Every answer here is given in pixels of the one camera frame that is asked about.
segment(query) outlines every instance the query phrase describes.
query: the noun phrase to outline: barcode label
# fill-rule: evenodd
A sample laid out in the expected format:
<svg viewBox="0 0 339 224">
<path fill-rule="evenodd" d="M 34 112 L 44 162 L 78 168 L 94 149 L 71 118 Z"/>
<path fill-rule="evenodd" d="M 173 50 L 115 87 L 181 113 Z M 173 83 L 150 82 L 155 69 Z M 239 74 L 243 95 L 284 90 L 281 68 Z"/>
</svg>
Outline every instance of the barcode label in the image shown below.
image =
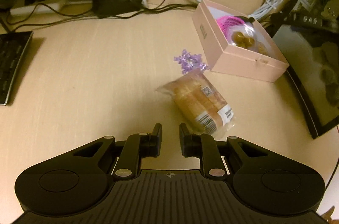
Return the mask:
<svg viewBox="0 0 339 224">
<path fill-rule="evenodd" d="M 201 33 L 202 33 L 202 37 L 204 39 L 206 39 L 207 33 L 206 33 L 205 28 L 204 28 L 204 26 L 202 24 L 200 25 L 200 30 L 201 30 Z"/>
<path fill-rule="evenodd" d="M 222 109 L 220 109 L 218 111 L 219 116 L 222 119 L 222 124 L 225 125 L 227 123 L 229 123 L 231 121 L 231 119 L 233 118 L 233 110 L 231 109 L 231 107 L 227 104 L 225 105 Z"/>
<path fill-rule="evenodd" d="M 213 94 L 213 91 L 208 86 L 202 88 L 201 91 L 205 94 L 206 97 Z"/>
<path fill-rule="evenodd" d="M 204 127 L 205 132 L 208 134 L 212 134 L 217 130 L 216 123 L 206 111 L 201 113 L 195 120 Z"/>
</svg>

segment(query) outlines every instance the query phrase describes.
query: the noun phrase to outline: power strip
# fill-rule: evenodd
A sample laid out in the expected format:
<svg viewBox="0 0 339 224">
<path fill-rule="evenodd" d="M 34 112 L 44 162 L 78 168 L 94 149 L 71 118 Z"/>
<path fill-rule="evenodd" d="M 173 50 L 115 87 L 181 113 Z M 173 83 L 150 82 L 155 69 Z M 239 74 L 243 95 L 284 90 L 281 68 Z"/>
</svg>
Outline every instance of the power strip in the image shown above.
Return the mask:
<svg viewBox="0 0 339 224">
<path fill-rule="evenodd" d="M 11 8 L 11 16 L 17 17 L 20 15 L 29 15 L 32 13 L 34 7 L 38 3 L 44 3 L 47 4 L 48 6 L 52 7 L 53 9 L 60 11 L 62 7 L 65 6 L 65 4 L 68 2 L 68 0 L 45 0 L 41 2 L 35 2 L 30 5 L 25 5 L 25 0 L 17 0 L 14 4 L 14 6 Z M 46 13 L 53 13 L 53 11 L 49 8 L 47 8 L 44 5 L 39 5 L 35 11 L 35 14 L 46 14 Z"/>
</svg>

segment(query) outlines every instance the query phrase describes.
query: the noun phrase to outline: metal screw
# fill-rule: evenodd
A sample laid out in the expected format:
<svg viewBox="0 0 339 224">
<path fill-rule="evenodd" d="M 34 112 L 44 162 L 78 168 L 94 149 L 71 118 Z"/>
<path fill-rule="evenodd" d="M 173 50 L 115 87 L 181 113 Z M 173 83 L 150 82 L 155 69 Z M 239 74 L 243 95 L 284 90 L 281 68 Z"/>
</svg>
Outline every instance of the metal screw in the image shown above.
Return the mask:
<svg viewBox="0 0 339 224">
<path fill-rule="evenodd" d="M 129 169 L 126 169 L 126 168 L 121 168 L 121 169 L 118 169 L 116 172 L 115 172 L 115 175 L 119 176 L 119 177 L 128 177 L 132 174 L 132 172 L 129 170 Z"/>
<path fill-rule="evenodd" d="M 225 171 L 221 168 L 210 169 L 210 171 L 208 173 L 212 176 L 217 176 L 217 177 L 225 175 Z"/>
</svg>

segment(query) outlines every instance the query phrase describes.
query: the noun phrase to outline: power adapter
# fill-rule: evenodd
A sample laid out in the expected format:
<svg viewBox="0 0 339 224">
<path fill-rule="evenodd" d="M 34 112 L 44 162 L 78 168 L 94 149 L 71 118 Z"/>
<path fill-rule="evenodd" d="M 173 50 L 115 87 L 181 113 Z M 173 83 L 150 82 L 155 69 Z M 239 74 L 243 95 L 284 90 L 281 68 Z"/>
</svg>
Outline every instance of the power adapter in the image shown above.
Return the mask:
<svg viewBox="0 0 339 224">
<path fill-rule="evenodd" d="M 139 11 L 142 0 L 93 0 L 93 13 L 100 19 Z"/>
</svg>

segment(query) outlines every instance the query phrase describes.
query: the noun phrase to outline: pink box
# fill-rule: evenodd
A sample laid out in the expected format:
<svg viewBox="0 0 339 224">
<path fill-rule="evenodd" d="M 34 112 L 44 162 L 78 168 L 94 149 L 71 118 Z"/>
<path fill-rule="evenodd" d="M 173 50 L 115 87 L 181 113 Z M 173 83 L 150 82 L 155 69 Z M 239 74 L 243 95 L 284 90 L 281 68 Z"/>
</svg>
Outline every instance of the pink box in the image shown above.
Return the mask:
<svg viewBox="0 0 339 224">
<path fill-rule="evenodd" d="M 216 19 L 224 15 L 241 15 L 223 5 L 202 0 L 193 14 L 207 63 L 212 71 L 275 82 L 284 74 L 289 64 L 272 38 L 258 21 L 253 23 L 257 39 L 261 41 L 269 56 L 229 44 Z"/>
</svg>

